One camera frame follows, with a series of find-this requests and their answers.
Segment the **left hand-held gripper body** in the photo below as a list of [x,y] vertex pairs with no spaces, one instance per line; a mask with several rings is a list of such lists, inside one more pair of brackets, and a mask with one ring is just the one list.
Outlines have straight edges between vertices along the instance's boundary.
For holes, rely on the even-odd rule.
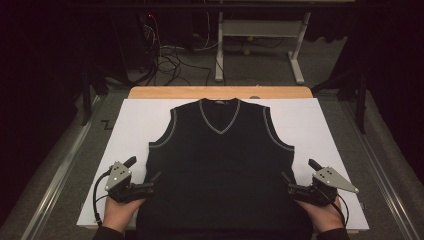
[[108,196],[118,203],[129,203],[154,195],[154,184],[135,184],[131,182],[132,172],[124,164],[115,162],[107,180],[105,190]]

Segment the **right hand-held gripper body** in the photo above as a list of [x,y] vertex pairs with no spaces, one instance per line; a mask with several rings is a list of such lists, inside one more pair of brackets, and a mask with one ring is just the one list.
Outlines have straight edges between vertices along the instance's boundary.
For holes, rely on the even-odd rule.
[[288,184],[288,193],[295,200],[324,207],[333,203],[339,190],[357,194],[359,189],[332,167],[325,167],[312,174],[309,186]]

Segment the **black knit sweater vest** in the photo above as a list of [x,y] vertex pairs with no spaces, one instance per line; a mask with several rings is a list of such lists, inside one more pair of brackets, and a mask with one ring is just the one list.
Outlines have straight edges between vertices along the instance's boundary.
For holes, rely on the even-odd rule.
[[295,149],[279,139],[266,106],[239,99],[175,107],[150,143],[138,240],[310,240],[313,227],[288,194]]

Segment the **person's right hand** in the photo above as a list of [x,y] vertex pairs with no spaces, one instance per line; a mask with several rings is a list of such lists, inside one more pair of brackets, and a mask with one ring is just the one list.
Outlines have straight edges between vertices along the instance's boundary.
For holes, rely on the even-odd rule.
[[325,207],[315,206],[310,203],[296,201],[309,215],[314,227],[319,233],[339,229],[344,227],[343,217],[338,212],[341,209],[339,198],[336,198],[333,205]]

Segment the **person's left hand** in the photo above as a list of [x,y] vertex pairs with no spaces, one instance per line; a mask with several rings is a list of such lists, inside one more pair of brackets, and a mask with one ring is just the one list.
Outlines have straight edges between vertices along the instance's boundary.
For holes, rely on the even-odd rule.
[[134,200],[129,203],[118,203],[111,197],[107,197],[102,226],[123,233],[134,213],[143,203],[144,199]]

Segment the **black metal stand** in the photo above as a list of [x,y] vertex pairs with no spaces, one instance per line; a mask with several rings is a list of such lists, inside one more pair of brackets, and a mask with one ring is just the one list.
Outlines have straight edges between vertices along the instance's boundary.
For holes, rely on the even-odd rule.
[[365,133],[364,117],[366,110],[367,79],[362,68],[354,68],[330,77],[328,80],[311,88],[312,94],[324,89],[338,88],[339,101],[356,100],[355,123],[362,134]]
[[92,115],[91,90],[99,96],[108,94],[105,76],[98,65],[88,65],[82,72],[83,126],[88,124]]

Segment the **dark computer tower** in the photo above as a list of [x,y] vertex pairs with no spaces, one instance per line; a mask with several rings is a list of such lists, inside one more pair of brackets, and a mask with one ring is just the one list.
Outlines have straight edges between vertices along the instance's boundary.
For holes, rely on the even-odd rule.
[[156,33],[147,24],[146,15],[117,13],[112,19],[129,81],[135,85],[149,81],[157,71],[158,45]]

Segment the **aluminium rail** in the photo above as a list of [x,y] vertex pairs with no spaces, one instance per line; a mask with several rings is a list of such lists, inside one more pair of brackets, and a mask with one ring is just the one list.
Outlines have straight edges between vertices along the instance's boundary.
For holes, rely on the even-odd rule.
[[43,230],[76,162],[76,156],[90,128],[91,120],[103,103],[95,96],[85,101],[79,97],[76,118],[65,130],[52,151],[31,178],[23,195],[24,210],[31,219],[25,225],[20,240],[37,240]]
[[350,124],[353,126],[362,148],[366,152],[367,164],[369,165],[371,174],[403,238],[405,240],[424,240],[424,237],[419,236],[418,227],[414,225],[412,218],[408,215],[405,204],[402,202],[400,195],[396,192],[394,185],[390,182],[389,175],[385,173],[383,165],[380,163],[380,159],[373,150],[366,134],[359,129],[351,105],[348,102],[341,102],[340,105],[349,119]]

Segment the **white metal stand frame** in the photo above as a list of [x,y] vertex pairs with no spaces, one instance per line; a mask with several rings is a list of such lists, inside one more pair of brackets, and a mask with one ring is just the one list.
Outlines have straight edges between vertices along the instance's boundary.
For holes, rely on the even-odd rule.
[[303,15],[299,21],[265,21],[265,20],[225,20],[223,13],[218,18],[217,54],[215,63],[215,80],[224,80],[223,39],[225,37],[282,37],[295,38],[296,46],[287,52],[291,69],[298,85],[305,80],[298,62],[298,55],[309,25],[311,13]]

